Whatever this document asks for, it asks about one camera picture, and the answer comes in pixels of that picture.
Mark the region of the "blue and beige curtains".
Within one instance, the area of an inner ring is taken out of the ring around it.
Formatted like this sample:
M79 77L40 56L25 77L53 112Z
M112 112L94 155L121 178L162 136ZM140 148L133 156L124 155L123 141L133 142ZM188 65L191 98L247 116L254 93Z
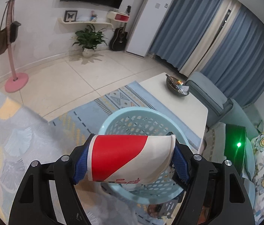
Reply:
M264 92L264 24L234 0L173 0L150 52L241 106Z

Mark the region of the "blue patterned rug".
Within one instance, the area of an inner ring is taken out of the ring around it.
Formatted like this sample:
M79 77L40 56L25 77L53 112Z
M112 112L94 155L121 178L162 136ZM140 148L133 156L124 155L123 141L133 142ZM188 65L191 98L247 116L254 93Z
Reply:
M198 150L200 138L182 120L137 82L132 82L87 104L72 109L51 120L50 124L73 132L75 141L83 141L90 133L98 134L104 121L112 113L128 107L149 108L164 114L179 126L187 138L189 147ZM109 188L104 186L102 188L105 192L114 195L109 192ZM168 203L178 200L181 194L182 192L168 201ZM132 202L121 196L117 197L129 205L135 206L136 216L138 222L141 224L165 224L168 221L166 218L151 217L146 211L148 205Z

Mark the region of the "brown hanging tote bag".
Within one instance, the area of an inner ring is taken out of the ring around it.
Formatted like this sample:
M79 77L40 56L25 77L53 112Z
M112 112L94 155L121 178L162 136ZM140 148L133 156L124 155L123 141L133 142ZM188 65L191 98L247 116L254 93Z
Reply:
M0 55L3 54L7 49L7 26L6 26L6 20L7 20L7 11L9 7L10 1L7 1L4 13L1 19L1 25L0 25Z

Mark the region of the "teal sofa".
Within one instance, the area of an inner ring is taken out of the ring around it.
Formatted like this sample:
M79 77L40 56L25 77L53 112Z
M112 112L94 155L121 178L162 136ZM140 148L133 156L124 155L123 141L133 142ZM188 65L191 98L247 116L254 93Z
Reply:
M255 160L251 140L263 133L263 120L253 104L241 107L234 99L227 98L206 76L194 72L187 79L190 92L208 109L203 157L214 163L227 160L225 149L225 125L246 128L245 163L240 175L251 202L256 224L264 224L264 194L258 195L252 179Z

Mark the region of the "white standing air conditioner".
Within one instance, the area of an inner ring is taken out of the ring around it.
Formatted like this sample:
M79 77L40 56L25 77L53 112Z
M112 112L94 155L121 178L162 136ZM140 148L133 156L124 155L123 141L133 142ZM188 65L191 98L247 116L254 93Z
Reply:
M145 57L173 0L145 0L131 29L125 51Z

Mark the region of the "white lower wall shelf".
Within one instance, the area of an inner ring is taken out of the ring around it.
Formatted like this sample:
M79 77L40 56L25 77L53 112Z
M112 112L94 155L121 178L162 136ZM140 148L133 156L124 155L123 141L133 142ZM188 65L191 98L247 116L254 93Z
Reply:
M113 29L113 24L104 22L104 21L99 21L99 22L93 22L93 21L71 21L71 22L65 22L62 18L58 18L57 21L61 24L93 24L94 26L105 26L105 27L110 27Z

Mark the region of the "white red wall box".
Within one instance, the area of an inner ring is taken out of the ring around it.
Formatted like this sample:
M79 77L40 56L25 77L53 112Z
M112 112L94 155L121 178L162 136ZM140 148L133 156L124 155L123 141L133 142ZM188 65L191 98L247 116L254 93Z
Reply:
M127 23L129 21L129 15L116 11L109 11L107 13L107 18L113 21L123 22L123 23Z

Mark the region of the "dark bowl with items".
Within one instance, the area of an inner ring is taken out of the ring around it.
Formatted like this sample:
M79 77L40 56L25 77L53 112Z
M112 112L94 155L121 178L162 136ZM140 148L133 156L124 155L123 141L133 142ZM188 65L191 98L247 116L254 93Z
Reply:
M190 93L188 86L184 85L181 80L178 80L168 74L166 74L166 85L174 95L179 97L185 97Z

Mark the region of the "light blue plastic basket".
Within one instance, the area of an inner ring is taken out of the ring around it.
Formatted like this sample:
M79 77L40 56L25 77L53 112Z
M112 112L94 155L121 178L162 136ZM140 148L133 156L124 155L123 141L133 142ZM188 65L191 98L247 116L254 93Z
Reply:
M169 132L176 135L181 144L187 138L179 126L164 114L143 107L128 107L112 113L99 130L100 135L153 135L163 136ZM110 193L129 201L149 205L168 202L183 189L172 179L174 172L169 168L148 185L103 183Z

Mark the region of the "scallop pattern tablecloth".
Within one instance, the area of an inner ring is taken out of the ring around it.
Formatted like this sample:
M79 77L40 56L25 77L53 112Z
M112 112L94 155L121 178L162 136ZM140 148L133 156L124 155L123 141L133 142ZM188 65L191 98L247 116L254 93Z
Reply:
M49 123L26 106L0 92L0 219L9 223L17 189L31 162L55 162L83 145L86 136L69 120ZM77 195L91 224L138 224L135 210L105 193L99 183L81 181Z

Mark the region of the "butterfly picture frame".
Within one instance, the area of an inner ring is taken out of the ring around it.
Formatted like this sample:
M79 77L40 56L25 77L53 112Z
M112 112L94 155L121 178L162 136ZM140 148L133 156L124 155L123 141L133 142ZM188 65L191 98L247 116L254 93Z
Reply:
M77 10L66 10L64 14L64 22L75 22L77 18Z

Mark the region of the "potted green plant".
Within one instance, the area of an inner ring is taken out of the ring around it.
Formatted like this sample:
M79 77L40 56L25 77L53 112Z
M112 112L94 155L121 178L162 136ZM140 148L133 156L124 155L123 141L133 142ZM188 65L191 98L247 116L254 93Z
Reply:
M98 45L107 45L103 30L104 28L97 31L93 24L88 24L84 30L75 32L76 38L72 46L80 46L83 57L86 59L91 58Z

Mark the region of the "black hanging bag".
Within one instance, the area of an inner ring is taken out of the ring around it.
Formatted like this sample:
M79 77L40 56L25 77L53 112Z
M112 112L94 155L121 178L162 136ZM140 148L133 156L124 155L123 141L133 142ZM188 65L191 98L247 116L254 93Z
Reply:
M14 6L15 0L11 1L11 26L10 26L10 43L14 43L18 36L18 29L21 26L21 23L14 19Z

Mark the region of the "white coffee table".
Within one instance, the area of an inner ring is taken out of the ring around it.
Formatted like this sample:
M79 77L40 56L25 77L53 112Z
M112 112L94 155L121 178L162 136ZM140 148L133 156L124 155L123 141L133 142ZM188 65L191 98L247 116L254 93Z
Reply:
M200 138L198 150L192 149L192 151L201 155L205 148L204 134L208 109L192 94L186 97L174 95L166 85L165 73L144 80L140 85L173 112Z

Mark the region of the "red white paper cup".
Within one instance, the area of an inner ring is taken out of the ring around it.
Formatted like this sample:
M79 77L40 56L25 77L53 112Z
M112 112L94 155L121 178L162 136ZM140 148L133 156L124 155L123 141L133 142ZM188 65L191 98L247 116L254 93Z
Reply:
M176 136L96 135L87 156L87 179L150 184L170 165Z

